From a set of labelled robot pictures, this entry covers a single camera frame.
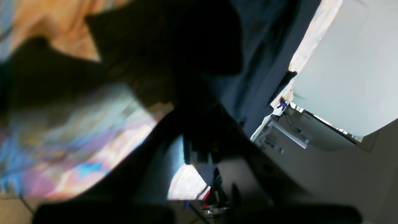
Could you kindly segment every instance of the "dark fabric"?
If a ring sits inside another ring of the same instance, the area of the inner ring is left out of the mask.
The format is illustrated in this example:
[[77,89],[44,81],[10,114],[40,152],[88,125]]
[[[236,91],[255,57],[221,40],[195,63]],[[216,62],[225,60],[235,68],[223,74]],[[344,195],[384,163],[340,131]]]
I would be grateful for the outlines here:
[[313,18],[320,0],[232,0],[241,18],[243,71],[235,77],[206,77],[230,115],[252,135]]

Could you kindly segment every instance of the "colorful fabric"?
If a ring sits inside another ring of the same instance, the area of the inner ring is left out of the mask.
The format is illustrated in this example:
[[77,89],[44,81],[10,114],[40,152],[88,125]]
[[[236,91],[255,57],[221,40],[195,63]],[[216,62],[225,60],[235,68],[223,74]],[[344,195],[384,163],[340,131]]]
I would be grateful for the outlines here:
[[[0,1],[0,60],[39,35],[59,52],[100,61],[84,17],[126,2]],[[123,83],[57,106],[11,108],[0,114],[1,193],[49,200],[76,196],[108,174],[172,109],[171,103],[143,106]]]

